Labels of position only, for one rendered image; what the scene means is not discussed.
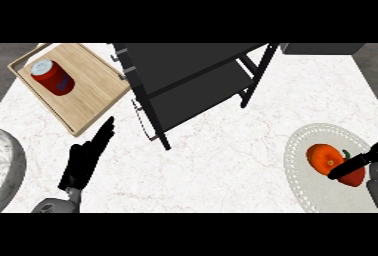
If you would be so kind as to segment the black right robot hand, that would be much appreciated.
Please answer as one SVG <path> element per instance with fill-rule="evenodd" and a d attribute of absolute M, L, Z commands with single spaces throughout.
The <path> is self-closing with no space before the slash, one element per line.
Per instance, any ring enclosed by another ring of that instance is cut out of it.
<path fill-rule="evenodd" d="M 366 153 L 357 154 L 330 170 L 327 178 L 330 180 L 338 179 L 350 174 L 354 170 L 375 162 L 378 162 L 378 143 L 372 145 L 370 150 Z"/>

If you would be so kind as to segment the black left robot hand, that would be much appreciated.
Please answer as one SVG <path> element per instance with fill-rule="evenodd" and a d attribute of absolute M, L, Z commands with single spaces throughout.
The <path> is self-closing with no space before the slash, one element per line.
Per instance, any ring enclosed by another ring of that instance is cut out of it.
<path fill-rule="evenodd" d="M 99 157 L 113 136 L 113 117 L 109 117 L 90 141 L 73 144 L 69 149 L 68 165 L 57 188 L 82 190 L 88 184 Z"/>

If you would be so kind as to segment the orange red bell pepper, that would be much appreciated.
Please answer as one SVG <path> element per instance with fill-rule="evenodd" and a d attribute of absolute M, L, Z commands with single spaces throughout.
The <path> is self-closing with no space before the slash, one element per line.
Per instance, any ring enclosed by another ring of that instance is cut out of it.
<path fill-rule="evenodd" d="M 329 144 L 314 144 L 307 149 L 305 158 L 313 169 L 322 175 L 327 175 L 330 170 L 344 163 L 351 156 L 347 150 L 338 151 Z M 338 182 L 351 187 L 357 187 L 363 182 L 364 174 L 364 168 L 358 168 L 338 178 Z"/>

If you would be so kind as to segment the white round lace placemat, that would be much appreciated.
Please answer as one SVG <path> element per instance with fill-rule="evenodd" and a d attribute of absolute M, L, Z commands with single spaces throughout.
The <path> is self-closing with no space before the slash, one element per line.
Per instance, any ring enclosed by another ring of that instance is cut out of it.
<path fill-rule="evenodd" d="M 330 180 L 310 166 L 307 149 L 314 144 L 329 144 L 354 157 L 366 153 L 369 144 L 348 130 L 327 123 L 302 126 L 290 135 L 283 154 L 283 167 L 290 191 L 305 212 L 378 212 L 369 195 L 364 175 L 357 187 Z"/>

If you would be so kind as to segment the black tiered shelf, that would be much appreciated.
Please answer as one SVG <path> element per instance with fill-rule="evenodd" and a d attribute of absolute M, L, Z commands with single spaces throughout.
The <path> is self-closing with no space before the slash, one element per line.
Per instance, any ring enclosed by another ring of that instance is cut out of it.
<path fill-rule="evenodd" d="M 165 132 L 231 96 L 249 102 L 277 45 L 274 43 L 116 43 L 112 60 L 135 95 L 135 112 L 155 134 Z"/>

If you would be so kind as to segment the grey round metal bowl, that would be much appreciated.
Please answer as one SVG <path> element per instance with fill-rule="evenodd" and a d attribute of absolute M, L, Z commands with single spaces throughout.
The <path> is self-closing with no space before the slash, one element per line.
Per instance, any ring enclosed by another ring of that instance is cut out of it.
<path fill-rule="evenodd" d="M 25 170 L 26 157 L 22 145 L 11 134 L 0 129 L 0 212 L 17 193 Z"/>

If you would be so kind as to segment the pale wooden tray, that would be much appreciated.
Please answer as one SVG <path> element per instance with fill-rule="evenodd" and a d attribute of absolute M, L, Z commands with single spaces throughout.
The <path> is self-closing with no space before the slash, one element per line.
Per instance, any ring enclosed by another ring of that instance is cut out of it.
<path fill-rule="evenodd" d="M 7 68 L 63 124 L 78 137 L 130 90 L 121 72 L 81 43 L 62 43 L 48 51 L 42 43 Z M 75 81 L 72 91 L 53 95 L 31 77 L 31 66 L 41 59 L 51 59 Z"/>

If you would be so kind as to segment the red soda can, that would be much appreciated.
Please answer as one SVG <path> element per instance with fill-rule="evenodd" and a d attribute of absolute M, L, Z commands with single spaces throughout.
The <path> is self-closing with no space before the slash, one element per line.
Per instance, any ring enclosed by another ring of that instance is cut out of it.
<path fill-rule="evenodd" d="M 42 59 L 31 67 L 31 77 L 56 95 L 66 95 L 75 86 L 75 81 L 56 61 Z"/>

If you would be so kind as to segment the dark grey box appliance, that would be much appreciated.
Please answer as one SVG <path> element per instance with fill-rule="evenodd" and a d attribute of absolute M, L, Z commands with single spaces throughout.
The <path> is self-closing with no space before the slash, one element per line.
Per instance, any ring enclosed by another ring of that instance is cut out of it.
<path fill-rule="evenodd" d="M 363 43 L 282 43 L 286 55 L 353 55 Z"/>

